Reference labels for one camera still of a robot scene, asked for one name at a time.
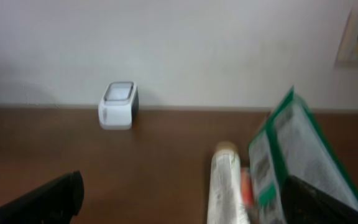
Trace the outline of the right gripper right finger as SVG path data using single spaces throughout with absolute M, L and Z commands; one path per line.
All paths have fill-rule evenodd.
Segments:
M 293 175 L 280 196 L 288 224 L 358 224 L 358 211 Z

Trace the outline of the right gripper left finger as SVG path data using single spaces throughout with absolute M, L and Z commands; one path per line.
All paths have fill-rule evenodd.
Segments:
M 67 173 L 1 206 L 0 224 L 70 223 L 84 197 L 80 171 Z

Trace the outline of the orange tissue pack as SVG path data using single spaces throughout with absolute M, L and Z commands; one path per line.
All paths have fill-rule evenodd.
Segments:
M 241 194 L 245 208 L 252 208 L 254 206 L 254 195 L 249 169 L 246 167 L 241 167 Z

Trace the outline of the green wipes packet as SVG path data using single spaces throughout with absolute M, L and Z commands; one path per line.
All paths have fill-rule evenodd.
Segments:
M 290 175 L 358 211 L 357 187 L 294 89 L 251 140 L 248 153 L 259 222 L 287 223 L 280 191 Z

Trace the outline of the white cream tube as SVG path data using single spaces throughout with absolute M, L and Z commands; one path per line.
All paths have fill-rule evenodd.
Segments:
M 207 223 L 250 224 L 241 192 L 241 160 L 232 142 L 219 142 L 211 159 Z

